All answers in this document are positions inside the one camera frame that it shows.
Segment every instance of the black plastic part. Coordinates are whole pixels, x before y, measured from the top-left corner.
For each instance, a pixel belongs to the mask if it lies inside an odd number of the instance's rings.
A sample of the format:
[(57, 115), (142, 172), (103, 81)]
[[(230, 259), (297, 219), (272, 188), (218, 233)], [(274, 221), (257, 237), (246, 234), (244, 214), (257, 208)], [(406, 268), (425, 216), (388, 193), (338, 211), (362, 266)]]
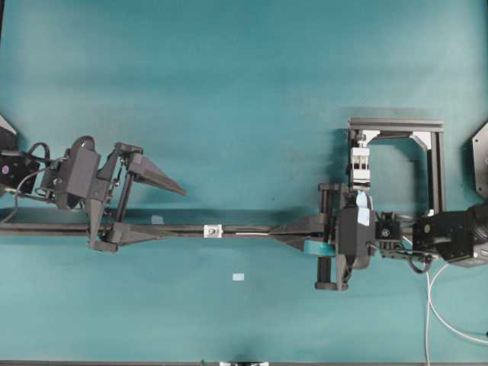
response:
[(400, 222), (395, 220), (393, 212), (381, 213), (380, 219), (376, 222), (376, 240), (380, 241), (400, 241), (402, 239), (402, 230)]
[[(39, 170), (39, 163), (25, 156), (0, 156), (0, 185), (17, 189), (22, 179)], [(26, 180), (20, 192), (31, 193), (36, 176)]]
[(332, 260), (330, 257), (319, 257), (317, 263), (317, 284), (330, 283)]
[(3, 25), (4, 9), (5, 9), (5, 0), (0, 0), (0, 44), (2, 44), (2, 25)]

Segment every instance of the teal table surface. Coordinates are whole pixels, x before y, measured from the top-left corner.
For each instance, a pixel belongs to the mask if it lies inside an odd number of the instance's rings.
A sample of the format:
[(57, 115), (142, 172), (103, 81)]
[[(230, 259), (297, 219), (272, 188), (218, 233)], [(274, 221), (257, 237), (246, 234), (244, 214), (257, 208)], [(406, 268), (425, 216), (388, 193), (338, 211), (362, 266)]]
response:
[[(55, 156), (81, 135), (145, 149), (188, 196), (134, 188), (148, 222), (284, 223), (345, 181), (350, 117), (445, 121), (448, 208), (480, 201), (467, 141), (488, 117), (486, 1), (7, 0), (0, 114)], [(375, 143), (378, 210), (426, 207), (413, 141)], [(3, 197), (3, 207), (11, 205)], [(244, 281), (233, 281), (243, 273)], [(484, 337), (488, 268), (435, 301)], [(423, 361), (425, 276), (373, 258), (345, 293), (269, 240), (171, 239), (116, 255), (85, 238), (0, 239), (0, 359)], [(432, 320), (433, 361), (488, 348)]]

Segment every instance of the metal bracket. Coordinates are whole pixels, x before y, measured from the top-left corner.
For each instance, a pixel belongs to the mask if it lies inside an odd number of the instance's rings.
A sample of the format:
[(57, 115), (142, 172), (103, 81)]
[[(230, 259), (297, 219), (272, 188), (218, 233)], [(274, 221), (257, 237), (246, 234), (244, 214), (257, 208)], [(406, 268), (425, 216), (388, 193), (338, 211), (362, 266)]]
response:
[(445, 209), (445, 177), (443, 135), (444, 123), (440, 120), (404, 120), (388, 118), (351, 118), (349, 120), (348, 147), (349, 147), (349, 187), (356, 188), (352, 164), (352, 148), (361, 147), (362, 134), (370, 131), (380, 131), (373, 140), (387, 140), (396, 138), (411, 138), (415, 140), (427, 155), (429, 209), (435, 213)]
[(222, 238), (222, 225), (204, 225), (204, 238)]
[(415, 131), (412, 132), (410, 138), (420, 145), (427, 153), (432, 150), (432, 132), (428, 131)]
[(476, 192), (488, 198), (488, 122), (471, 139)]

